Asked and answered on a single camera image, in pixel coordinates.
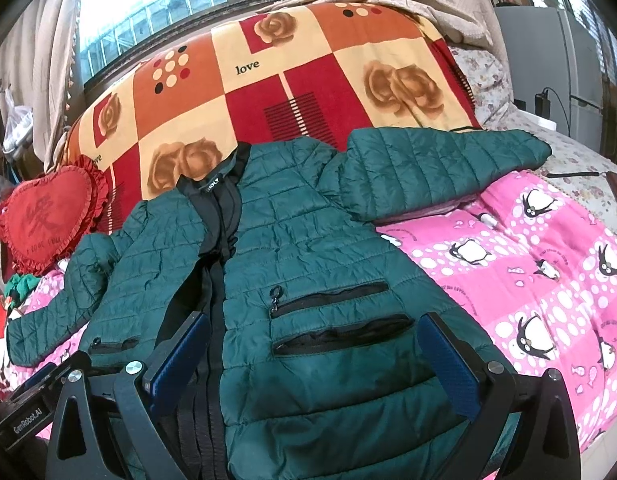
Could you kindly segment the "green quilted puffer jacket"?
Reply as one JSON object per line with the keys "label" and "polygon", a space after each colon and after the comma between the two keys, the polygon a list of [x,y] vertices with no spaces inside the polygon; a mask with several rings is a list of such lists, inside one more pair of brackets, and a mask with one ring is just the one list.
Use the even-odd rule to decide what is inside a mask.
{"label": "green quilted puffer jacket", "polygon": [[536,169],[531,134],[379,128],[344,151],[240,144],[205,178],[82,238],[46,308],[6,330],[35,366],[74,334],[100,370],[144,360],[188,314],[212,334],[166,428],[197,479],[431,479],[465,423],[417,344],[434,312],[486,359],[472,316],[375,228]]}

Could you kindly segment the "hanging plastic bag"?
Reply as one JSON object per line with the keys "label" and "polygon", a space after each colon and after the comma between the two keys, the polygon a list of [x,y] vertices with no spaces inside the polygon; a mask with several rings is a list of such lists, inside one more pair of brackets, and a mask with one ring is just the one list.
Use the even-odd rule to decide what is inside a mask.
{"label": "hanging plastic bag", "polygon": [[17,105],[9,88],[5,90],[7,120],[2,150],[7,158],[17,160],[32,144],[33,110],[26,105]]}

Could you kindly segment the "red orange rose blanket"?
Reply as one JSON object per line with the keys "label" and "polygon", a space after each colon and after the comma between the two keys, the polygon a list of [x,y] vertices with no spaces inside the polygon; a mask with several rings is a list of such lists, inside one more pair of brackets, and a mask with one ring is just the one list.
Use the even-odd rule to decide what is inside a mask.
{"label": "red orange rose blanket", "polygon": [[77,119],[63,159],[103,172],[110,232],[239,142],[311,136],[344,150],[359,128],[477,125],[468,81],[429,20],[318,3],[220,25],[139,63]]}

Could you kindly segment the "floral bed sheet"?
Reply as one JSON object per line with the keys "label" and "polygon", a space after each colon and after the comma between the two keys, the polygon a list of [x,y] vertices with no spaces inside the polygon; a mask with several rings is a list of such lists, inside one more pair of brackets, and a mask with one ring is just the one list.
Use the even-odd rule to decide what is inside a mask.
{"label": "floral bed sheet", "polygon": [[599,171],[593,178],[555,179],[552,184],[583,205],[617,235],[617,203],[605,178],[617,165],[565,133],[537,125],[514,104],[512,84],[505,67],[491,52],[464,46],[449,47],[458,66],[468,79],[475,101],[475,114],[488,130],[520,129],[548,143],[552,155],[536,172]]}

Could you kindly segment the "green cloth item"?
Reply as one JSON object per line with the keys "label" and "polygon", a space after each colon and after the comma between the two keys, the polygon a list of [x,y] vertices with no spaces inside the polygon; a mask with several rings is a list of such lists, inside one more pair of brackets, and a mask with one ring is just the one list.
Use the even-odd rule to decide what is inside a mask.
{"label": "green cloth item", "polygon": [[36,289],[40,278],[33,274],[13,273],[5,284],[4,296],[9,299],[10,309],[20,307]]}

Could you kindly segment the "red heart ruffled pillow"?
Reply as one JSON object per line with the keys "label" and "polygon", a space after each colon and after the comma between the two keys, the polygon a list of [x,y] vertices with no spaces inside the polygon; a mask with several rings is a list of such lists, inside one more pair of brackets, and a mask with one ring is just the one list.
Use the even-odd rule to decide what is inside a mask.
{"label": "red heart ruffled pillow", "polygon": [[95,229],[109,192],[106,176],[84,155],[18,185],[0,204],[0,241],[12,270],[41,276],[69,257]]}

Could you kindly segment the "small white tube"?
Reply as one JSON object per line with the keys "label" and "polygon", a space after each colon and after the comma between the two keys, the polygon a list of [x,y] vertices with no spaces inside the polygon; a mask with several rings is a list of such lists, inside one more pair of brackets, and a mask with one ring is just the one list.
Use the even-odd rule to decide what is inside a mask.
{"label": "small white tube", "polygon": [[479,221],[485,224],[485,226],[488,226],[490,229],[492,230],[499,229],[500,221],[496,216],[494,216],[494,214],[491,214],[490,212],[482,212],[482,214],[479,214],[477,218],[479,219]]}

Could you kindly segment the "black pen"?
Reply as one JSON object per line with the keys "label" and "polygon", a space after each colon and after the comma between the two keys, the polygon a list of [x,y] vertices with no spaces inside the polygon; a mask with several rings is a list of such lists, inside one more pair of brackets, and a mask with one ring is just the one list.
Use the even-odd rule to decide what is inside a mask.
{"label": "black pen", "polygon": [[603,176],[599,171],[547,172],[547,179],[593,178]]}

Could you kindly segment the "beige curtain left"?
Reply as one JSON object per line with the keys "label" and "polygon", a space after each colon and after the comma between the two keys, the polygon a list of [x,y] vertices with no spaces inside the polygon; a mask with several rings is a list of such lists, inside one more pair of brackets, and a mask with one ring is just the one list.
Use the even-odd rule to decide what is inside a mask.
{"label": "beige curtain left", "polygon": [[66,137],[81,0],[32,0],[0,46],[0,78],[33,112],[33,152],[57,165]]}

